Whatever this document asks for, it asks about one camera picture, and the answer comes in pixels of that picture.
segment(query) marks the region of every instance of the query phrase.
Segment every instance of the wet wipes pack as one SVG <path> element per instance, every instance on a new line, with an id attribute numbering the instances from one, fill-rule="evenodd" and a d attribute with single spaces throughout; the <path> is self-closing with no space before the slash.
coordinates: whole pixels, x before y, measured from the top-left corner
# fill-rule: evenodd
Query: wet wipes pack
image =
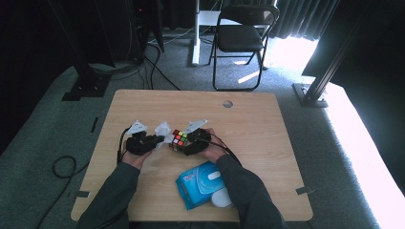
<path id="1" fill-rule="evenodd" d="M 187 210 L 208 202 L 213 193 L 224 188 L 220 171 L 209 161 L 183 172 L 176 184 Z"/>

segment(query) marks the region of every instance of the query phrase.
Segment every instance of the wooden table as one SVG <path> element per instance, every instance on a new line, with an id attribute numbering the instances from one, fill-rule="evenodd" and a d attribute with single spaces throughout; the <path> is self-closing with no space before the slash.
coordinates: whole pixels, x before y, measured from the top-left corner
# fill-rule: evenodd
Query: wooden table
<path id="1" fill-rule="evenodd" d="M 229 101 L 233 106 L 226 108 L 224 103 Z M 138 90 L 116 92 L 80 188 L 90 195 L 76 199 L 72 219 L 80 218 L 114 171 L 119 138 L 125 128 L 139 120 L 148 126 L 148 135 L 153 135 L 163 121 L 173 131 L 184 130 L 189 121 L 201 119 L 208 120 L 204 128 L 213 128 L 244 167 L 263 180 L 285 220 L 311 219 L 307 194 L 296 192 L 304 184 L 274 94 Z M 235 208 L 216 208 L 210 202 L 185 210 L 175 180 L 205 161 L 201 156 L 174 152 L 167 144 L 150 155 L 128 207 L 130 220 L 238 220 Z"/>

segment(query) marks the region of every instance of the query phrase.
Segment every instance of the colorful puzzle cube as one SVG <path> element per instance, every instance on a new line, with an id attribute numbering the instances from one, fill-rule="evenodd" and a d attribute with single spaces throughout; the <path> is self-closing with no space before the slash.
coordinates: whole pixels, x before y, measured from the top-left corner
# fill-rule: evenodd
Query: colorful puzzle cube
<path id="1" fill-rule="evenodd" d="M 172 134 L 174 136 L 172 143 L 169 144 L 170 148 L 174 151 L 182 152 L 185 147 L 185 141 L 187 140 L 187 134 L 182 131 L 175 130 Z"/>

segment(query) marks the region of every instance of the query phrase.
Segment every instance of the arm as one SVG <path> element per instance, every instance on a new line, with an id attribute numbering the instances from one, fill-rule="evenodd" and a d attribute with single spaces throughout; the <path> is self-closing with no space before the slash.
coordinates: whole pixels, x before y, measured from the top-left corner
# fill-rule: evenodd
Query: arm
<path id="1" fill-rule="evenodd" d="M 223 145 L 216 137 L 212 137 L 212 142 Z M 210 144 L 199 155 L 215 163 L 220 170 L 229 197 L 238 209 L 241 228 L 288 228 L 262 180 L 215 144 Z"/>
<path id="2" fill-rule="evenodd" d="M 116 228 L 128 227 L 126 209 L 138 186 L 143 161 L 151 154 L 136 156 L 124 154 L 122 161 L 105 180 L 95 199 L 80 217 L 76 228 L 97 228 L 110 222 Z"/>

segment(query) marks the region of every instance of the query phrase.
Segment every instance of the sleeve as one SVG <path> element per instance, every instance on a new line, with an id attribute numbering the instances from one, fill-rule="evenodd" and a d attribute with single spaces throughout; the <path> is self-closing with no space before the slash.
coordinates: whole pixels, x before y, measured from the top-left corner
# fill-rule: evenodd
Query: sleeve
<path id="1" fill-rule="evenodd" d="M 140 170 L 124 162 L 119 163 L 105 180 L 95 199 L 81 215 L 76 228 L 95 228 L 106 222 L 128 227 L 126 209 L 137 191 Z"/>
<path id="2" fill-rule="evenodd" d="M 288 228 L 257 175 L 240 166 L 230 155 L 221 156 L 216 164 L 238 209 L 241 228 Z"/>

